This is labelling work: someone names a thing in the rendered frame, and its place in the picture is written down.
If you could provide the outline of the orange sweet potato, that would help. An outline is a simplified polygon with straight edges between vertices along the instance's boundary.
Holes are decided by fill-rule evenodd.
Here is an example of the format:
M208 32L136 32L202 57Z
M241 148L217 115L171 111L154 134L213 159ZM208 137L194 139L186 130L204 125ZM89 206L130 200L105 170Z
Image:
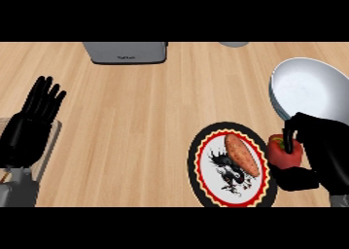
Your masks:
M257 177L260 175L257 164L254 163L251 154L241 139L233 134L225 136L225 149L229 158L238 164L245 173L250 176Z

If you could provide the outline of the grey toaster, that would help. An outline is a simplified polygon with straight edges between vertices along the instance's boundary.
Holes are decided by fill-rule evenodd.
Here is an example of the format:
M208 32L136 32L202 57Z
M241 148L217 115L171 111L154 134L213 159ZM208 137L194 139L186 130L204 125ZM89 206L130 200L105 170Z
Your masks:
M167 42L83 42L95 64L155 64L167 59Z

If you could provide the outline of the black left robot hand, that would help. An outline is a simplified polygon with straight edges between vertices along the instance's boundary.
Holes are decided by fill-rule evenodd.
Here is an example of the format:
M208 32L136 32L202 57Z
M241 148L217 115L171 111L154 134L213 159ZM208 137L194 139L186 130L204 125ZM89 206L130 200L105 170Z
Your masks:
M22 110L7 121L0 135L0 168L29 167L41 157L52 123L66 95L52 82L50 77L37 78Z

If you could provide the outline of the black-rimmed plate with dragon print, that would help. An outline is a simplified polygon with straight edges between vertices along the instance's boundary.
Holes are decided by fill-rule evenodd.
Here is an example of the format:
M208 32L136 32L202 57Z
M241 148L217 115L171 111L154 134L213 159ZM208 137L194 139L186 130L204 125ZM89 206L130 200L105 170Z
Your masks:
M250 176L228 156L225 136L244 143L260 171ZM266 160L266 144L242 124L222 122L196 133L188 149L186 168L192 192L204 207L270 207L276 194Z

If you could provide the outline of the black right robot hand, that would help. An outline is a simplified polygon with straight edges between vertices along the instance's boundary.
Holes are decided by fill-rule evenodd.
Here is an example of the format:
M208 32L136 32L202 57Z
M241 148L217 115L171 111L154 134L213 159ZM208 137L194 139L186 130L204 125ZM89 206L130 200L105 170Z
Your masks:
M349 195L349 125L297 113L282 129L284 152L293 152L293 140L303 148L301 163L279 169L269 163L272 176L285 191L319 186L331 196Z

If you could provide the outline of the grey round object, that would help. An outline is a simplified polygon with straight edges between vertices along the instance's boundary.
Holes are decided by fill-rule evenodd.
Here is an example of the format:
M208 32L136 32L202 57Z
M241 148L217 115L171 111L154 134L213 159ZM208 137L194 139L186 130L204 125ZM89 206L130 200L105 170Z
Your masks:
M248 44L248 42L219 42L219 43L229 48L241 48Z

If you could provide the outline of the red bell pepper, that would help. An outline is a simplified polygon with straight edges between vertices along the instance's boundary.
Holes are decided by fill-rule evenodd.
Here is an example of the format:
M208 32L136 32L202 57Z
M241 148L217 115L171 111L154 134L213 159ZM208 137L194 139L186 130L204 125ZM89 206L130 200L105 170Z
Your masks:
M293 140L293 152L287 154L282 148L282 135L273 134L267 143L267 161L279 169L298 166L301 163L303 148L300 143Z

